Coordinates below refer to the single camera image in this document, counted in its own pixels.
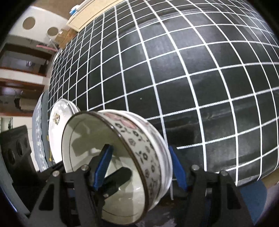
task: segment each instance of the brown floor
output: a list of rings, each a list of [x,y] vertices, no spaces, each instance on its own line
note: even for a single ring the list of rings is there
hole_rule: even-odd
[[[80,5],[84,0],[37,0],[34,6],[43,8],[50,12],[56,13],[66,19],[70,19],[69,14],[72,7]]]

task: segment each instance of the metal bolt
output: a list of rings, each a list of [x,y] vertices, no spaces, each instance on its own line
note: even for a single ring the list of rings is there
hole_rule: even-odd
[[[228,173],[227,173],[227,171],[226,171],[226,170],[221,170],[221,175],[225,177],[225,176],[227,176],[227,175],[228,175]]]
[[[52,173],[52,175],[53,175],[54,177],[57,177],[59,174],[60,174],[60,172],[59,172],[58,170],[55,170],[55,171]]]
[[[88,170],[88,168],[89,168],[88,165],[83,165],[83,166],[81,167],[81,170],[85,171],[85,170]]]
[[[194,171],[199,170],[199,166],[198,165],[192,165],[192,170],[194,170]]]

